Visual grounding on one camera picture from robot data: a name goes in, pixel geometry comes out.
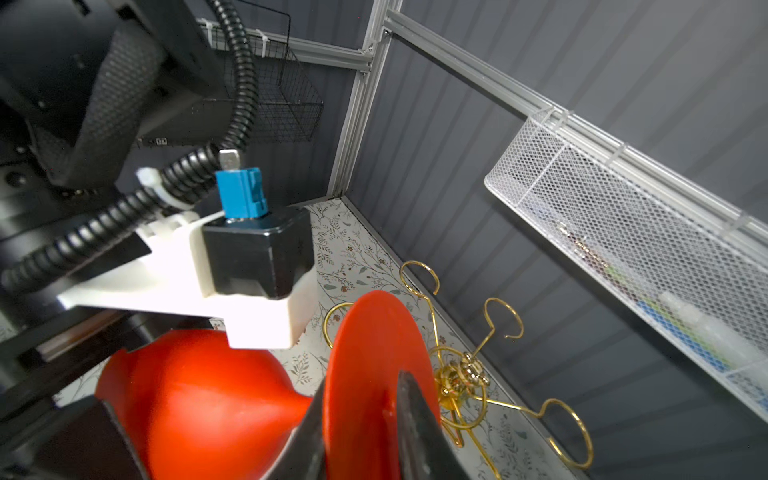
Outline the red wine glass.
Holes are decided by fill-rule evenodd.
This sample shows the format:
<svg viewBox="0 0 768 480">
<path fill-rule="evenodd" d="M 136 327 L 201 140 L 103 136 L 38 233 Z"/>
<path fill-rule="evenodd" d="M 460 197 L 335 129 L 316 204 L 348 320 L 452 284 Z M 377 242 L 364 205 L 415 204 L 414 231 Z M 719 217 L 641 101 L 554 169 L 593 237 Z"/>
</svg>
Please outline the red wine glass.
<svg viewBox="0 0 768 480">
<path fill-rule="evenodd" d="M 332 479 L 396 479 L 396 386 L 410 373 L 430 420 L 433 368 L 411 313 L 393 294 L 356 300 L 335 335 L 321 407 Z M 215 330 L 174 330 L 107 362 L 96 395 L 115 412 L 154 479 L 258 479 L 276 462 L 311 398 L 265 350 L 234 349 Z"/>
</svg>

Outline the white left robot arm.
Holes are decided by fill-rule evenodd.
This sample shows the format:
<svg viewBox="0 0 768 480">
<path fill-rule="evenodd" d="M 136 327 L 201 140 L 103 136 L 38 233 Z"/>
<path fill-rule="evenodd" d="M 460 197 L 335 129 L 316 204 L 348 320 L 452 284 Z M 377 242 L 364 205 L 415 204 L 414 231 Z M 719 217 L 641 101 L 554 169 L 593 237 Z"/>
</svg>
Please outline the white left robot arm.
<svg viewBox="0 0 768 480">
<path fill-rule="evenodd" d="M 217 62 L 184 1 L 1 5 L 1 266 L 98 215 L 134 145 L 217 86 Z M 45 287 L 3 289 L 1 475 L 144 479 L 112 410 L 54 395 L 122 348 L 205 318 L 64 307 L 58 295 L 146 252 L 136 235 Z"/>
</svg>

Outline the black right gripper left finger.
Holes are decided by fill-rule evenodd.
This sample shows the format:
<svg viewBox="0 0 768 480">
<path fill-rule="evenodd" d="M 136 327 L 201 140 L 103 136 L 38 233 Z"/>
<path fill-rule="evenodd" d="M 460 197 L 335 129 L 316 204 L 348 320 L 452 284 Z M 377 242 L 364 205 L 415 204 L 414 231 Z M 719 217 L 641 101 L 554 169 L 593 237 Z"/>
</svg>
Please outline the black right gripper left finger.
<svg viewBox="0 0 768 480">
<path fill-rule="evenodd" d="M 323 438 L 324 387 L 325 381 L 322 381 L 300 425 L 264 479 L 327 478 Z"/>
</svg>

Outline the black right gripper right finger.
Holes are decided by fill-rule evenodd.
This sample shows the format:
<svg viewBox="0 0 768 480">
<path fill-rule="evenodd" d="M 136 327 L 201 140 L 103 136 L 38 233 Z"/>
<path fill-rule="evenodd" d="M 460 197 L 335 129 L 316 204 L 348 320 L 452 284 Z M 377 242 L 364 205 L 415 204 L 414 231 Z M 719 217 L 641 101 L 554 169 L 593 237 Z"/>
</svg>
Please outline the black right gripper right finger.
<svg viewBox="0 0 768 480">
<path fill-rule="evenodd" d="M 396 419 L 402 479 L 469 479 L 410 372 L 398 374 Z"/>
</svg>

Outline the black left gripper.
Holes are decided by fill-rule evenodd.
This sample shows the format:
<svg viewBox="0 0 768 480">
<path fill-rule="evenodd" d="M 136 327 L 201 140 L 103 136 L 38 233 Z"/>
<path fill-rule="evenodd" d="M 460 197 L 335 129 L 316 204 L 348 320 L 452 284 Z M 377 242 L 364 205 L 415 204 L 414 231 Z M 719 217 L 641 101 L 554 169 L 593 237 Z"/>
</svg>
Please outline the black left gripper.
<svg viewBox="0 0 768 480">
<path fill-rule="evenodd" d="M 68 311 L 2 340 L 2 478 L 148 478 L 112 407 L 94 395 L 65 406 L 54 397 L 121 349 L 210 326 L 188 315 Z"/>
</svg>

